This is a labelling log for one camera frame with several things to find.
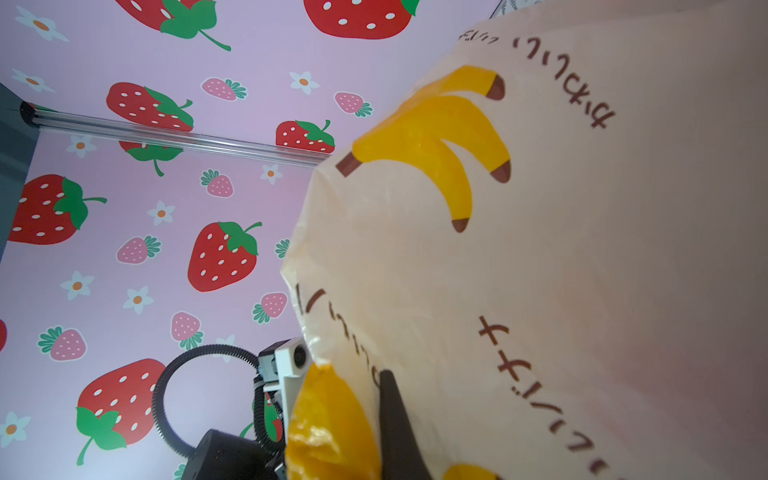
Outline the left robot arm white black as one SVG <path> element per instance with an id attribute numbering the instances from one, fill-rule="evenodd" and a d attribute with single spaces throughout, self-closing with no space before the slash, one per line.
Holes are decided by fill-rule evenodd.
<path id="1" fill-rule="evenodd" d="M 188 459 L 182 480 L 285 480 L 282 453 L 258 442 L 210 429 Z"/>

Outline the banana print plastic bag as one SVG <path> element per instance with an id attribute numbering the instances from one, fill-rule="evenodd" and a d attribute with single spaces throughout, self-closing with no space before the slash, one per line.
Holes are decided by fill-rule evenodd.
<path id="1" fill-rule="evenodd" d="M 292 479 L 767 475 L 767 5 L 479 23 L 311 177 Z"/>

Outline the aluminium frame post left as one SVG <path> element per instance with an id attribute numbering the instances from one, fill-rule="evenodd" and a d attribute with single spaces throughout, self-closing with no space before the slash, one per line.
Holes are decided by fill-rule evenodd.
<path id="1" fill-rule="evenodd" d="M 25 101 L 21 102 L 19 110 L 21 118 L 30 126 L 77 135 L 192 149 L 307 168 L 316 167 L 328 157 L 328 154 L 284 146 L 233 140 L 194 132 L 175 132 L 133 123 L 50 111 Z"/>

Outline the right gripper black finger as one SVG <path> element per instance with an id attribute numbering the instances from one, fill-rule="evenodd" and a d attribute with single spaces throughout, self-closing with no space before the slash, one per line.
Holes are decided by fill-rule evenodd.
<path id="1" fill-rule="evenodd" d="M 379 424 L 384 480 L 431 480 L 392 371 L 379 375 Z"/>

